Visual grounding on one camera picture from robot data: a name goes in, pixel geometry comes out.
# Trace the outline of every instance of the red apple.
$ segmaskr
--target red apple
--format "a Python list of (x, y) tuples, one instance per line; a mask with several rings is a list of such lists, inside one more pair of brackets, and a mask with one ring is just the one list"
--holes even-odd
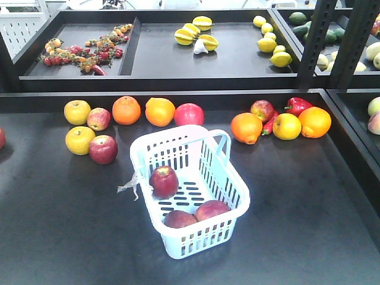
[(179, 181), (176, 172), (170, 166), (159, 166), (153, 170), (149, 184), (157, 199), (168, 199), (177, 193)]
[(109, 135), (98, 135), (90, 141), (90, 157), (98, 164), (109, 164), (118, 155), (118, 144)]
[(104, 131), (111, 121), (111, 113), (104, 108), (95, 108), (87, 117), (87, 125), (94, 131)]
[(175, 229), (187, 227), (196, 222), (198, 222), (198, 220), (194, 215), (181, 210), (173, 210), (167, 213), (164, 220), (165, 226), (173, 227)]
[(185, 103), (177, 107), (174, 112), (174, 122), (177, 126), (203, 125), (204, 112), (201, 107), (193, 103)]
[(0, 128), (0, 149), (2, 149), (5, 145), (6, 139), (5, 139), (5, 132), (3, 128)]
[(198, 221), (203, 221), (228, 212), (229, 210), (230, 208), (224, 202), (209, 200), (198, 207), (194, 216)]
[(251, 113), (259, 117), (263, 123), (266, 123), (272, 118), (274, 107), (269, 101), (257, 100), (251, 106)]

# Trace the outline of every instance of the yellow fruit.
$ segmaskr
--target yellow fruit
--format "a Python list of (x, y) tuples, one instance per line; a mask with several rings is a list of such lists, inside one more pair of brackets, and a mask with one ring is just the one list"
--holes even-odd
[(257, 46), (262, 52), (273, 52), (277, 46), (277, 43), (273, 39), (263, 37), (257, 41)]
[(271, 31), (269, 31), (268, 33), (266, 33), (264, 35), (264, 37), (269, 37), (270, 39), (273, 39), (273, 40), (277, 39), (276, 35), (274, 33), (272, 33)]
[(215, 39), (213, 36), (210, 36), (209, 34), (202, 34), (199, 36), (199, 39), (201, 39), (203, 41), (204, 47), (209, 52), (216, 49), (219, 45), (218, 40)]
[(90, 105), (84, 100), (70, 101), (64, 107), (66, 120), (75, 126), (84, 125), (90, 111)]
[(287, 52), (277, 52), (271, 57), (275, 67), (287, 67), (292, 62), (292, 57)]
[(262, 16), (256, 16), (253, 20), (253, 23), (256, 27), (261, 28), (263, 24), (265, 24), (267, 20)]
[(194, 41), (194, 35), (184, 28), (176, 30), (174, 38), (180, 45), (183, 46), (189, 46)]
[(261, 26), (261, 33), (266, 34), (269, 31), (273, 31), (273, 26), (270, 23), (265, 23)]
[(198, 37), (198, 35), (201, 33), (201, 30), (198, 29), (198, 27), (192, 23), (184, 24), (183, 29), (188, 30), (190, 33), (194, 35), (194, 37)]
[(88, 154), (90, 141), (95, 137), (95, 132), (87, 126), (76, 126), (68, 131), (65, 137), (66, 146), (72, 153), (78, 156)]
[(301, 133), (301, 122), (293, 114), (282, 113), (274, 120), (273, 134), (284, 141), (293, 140)]
[(193, 25), (197, 26), (198, 29), (201, 31), (208, 31), (211, 29), (211, 26), (213, 25), (212, 19), (206, 17), (206, 16), (199, 16), (195, 17), (192, 20)]
[(285, 52), (285, 51), (286, 51), (286, 48), (283, 45), (278, 45), (274, 48), (273, 54), (277, 52)]

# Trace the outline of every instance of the red chili pepper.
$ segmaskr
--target red chili pepper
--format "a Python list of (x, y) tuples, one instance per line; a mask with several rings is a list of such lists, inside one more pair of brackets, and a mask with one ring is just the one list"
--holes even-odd
[(97, 75), (103, 75), (103, 76), (107, 76), (107, 74), (105, 73), (104, 70), (102, 70), (100, 68), (100, 66), (98, 66), (97, 64), (94, 64), (91, 69), (95, 72), (95, 74)]
[(289, 101), (287, 102), (287, 106), (285, 107), (286, 113), (293, 114), (295, 116), (299, 116), (299, 114), (302, 113), (303, 110), (306, 110), (307, 108), (312, 107), (313, 105), (298, 97), (293, 97), (290, 98)]
[(272, 118), (270, 118), (270, 120), (262, 127), (261, 135), (269, 135), (272, 133), (274, 120), (279, 114), (280, 113), (276, 110), (274, 111)]

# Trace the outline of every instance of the red bell pepper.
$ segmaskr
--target red bell pepper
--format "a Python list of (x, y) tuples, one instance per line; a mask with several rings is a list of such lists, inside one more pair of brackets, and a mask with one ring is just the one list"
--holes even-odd
[(270, 120), (262, 127), (261, 135), (269, 135), (272, 133), (274, 120), (279, 114), (280, 113), (276, 110), (274, 111), (272, 118), (270, 118)]
[(287, 106), (285, 107), (286, 113), (293, 114), (295, 116), (299, 116), (303, 110), (312, 107), (313, 105), (299, 97), (292, 97), (288, 100)]

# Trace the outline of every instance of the white pegboard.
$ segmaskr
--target white pegboard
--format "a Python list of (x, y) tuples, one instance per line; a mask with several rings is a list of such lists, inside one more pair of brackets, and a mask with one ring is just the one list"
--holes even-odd
[(0, 13), (0, 32), (13, 59), (30, 38), (48, 20), (49, 13), (44, 1), (3, 1), (1, 7), (38, 7), (39, 12), (6, 12)]

